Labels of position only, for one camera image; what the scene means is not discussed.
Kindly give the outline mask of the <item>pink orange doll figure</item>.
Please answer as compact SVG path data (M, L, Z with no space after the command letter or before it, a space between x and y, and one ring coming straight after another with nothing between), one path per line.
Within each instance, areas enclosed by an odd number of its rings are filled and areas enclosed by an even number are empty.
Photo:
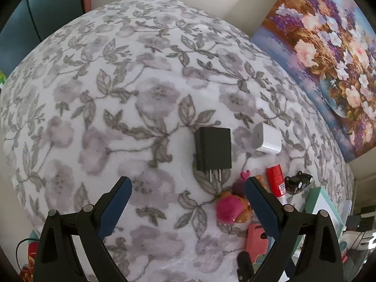
M249 170L242 171L231 189L220 194L215 207L219 223L233 225L251 221L254 211L245 196L245 183L250 176Z

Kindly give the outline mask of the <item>black toy car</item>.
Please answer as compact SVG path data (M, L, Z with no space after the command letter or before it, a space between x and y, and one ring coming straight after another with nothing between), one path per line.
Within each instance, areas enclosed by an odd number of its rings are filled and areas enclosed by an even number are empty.
M302 171L299 171L295 176L286 176L284 180L286 192L292 196L299 194L310 185L312 180L312 175Z

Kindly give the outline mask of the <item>red white glue bottle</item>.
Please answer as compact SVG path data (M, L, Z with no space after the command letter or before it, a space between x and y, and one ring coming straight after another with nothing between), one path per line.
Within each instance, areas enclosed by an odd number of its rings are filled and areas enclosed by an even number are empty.
M282 205L287 204L286 184L280 164L268 167L266 175L271 193L280 201Z

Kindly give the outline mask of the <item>black charger adapter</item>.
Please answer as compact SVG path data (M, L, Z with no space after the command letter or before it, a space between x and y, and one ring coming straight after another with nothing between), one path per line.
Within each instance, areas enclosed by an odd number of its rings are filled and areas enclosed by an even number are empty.
M222 127L200 127L194 133L196 147L196 169L209 174L213 171L222 183L222 171L232 167L231 129Z

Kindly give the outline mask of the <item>white charger cube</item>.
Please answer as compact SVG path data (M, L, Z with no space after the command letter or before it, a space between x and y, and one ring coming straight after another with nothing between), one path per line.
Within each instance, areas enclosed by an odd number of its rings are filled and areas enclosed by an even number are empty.
M282 150L282 134L280 130L258 123L253 131L253 147L256 151L276 155Z

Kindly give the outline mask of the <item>colourful toys pile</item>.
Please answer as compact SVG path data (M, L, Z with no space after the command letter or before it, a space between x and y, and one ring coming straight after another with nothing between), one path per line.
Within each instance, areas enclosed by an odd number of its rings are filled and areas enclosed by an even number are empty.
M20 246L26 243L27 244L27 263L22 267L19 264L19 248ZM19 241L15 249L15 257L17 266L20 269L19 278L25 282L33 282L34 278L34 266L36 261L36 253L38 250L39 236L35 231L32 231L29 237Z

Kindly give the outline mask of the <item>black plugged power adapter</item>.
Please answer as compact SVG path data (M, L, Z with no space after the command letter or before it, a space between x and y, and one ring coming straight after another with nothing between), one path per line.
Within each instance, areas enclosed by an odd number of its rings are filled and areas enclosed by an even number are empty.
M361 222L361 215L349 215L347 217L345 226L347 229L356 230Z

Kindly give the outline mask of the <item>white power strip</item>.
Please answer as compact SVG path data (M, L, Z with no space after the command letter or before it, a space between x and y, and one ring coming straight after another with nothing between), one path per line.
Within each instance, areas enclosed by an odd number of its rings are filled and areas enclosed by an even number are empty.
M351 214L352 207L353 207L353 202L351 199L344 200L343 205L342 205L342 212L340 215L342 222L345 223L347 221L348 216Z

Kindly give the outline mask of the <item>teal shallow box tray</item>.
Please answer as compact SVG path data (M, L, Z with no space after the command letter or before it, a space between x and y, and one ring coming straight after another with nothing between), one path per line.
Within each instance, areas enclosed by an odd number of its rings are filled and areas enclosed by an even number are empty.
M329 214L329 217L335 229L335 233L337 235L337 239L339 239L342 234L342 228L344 226L344 223L340 217L340 213L335 208L335 205L331 201L327 191L325 191L324 188L311 188L309 190L306 202L304 203L304 205L302 205L302 207L300 207L300 211L316 215L322 209Z

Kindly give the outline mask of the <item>floral grey white blanket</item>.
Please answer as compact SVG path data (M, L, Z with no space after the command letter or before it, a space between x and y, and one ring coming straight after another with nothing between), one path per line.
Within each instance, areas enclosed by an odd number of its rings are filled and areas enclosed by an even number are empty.
M282 134L253 147L258 123ZM105 244L129 281L235 281L245 225L215 218L243 170L313 176L335 208L353 174L300 86L230 23L177 0L122 0L39 44L1 93L4 152L35 231L50 209L72 213L121 176L133 193ZM231 129L232 167L196 169L194 133Z

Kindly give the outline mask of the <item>floral painting canvas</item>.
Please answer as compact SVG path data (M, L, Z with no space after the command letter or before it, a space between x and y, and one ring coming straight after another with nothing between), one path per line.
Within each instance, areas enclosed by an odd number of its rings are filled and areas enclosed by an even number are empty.
M305 91L344 159L375 146L375 28L363 0L277 0L252 42Z

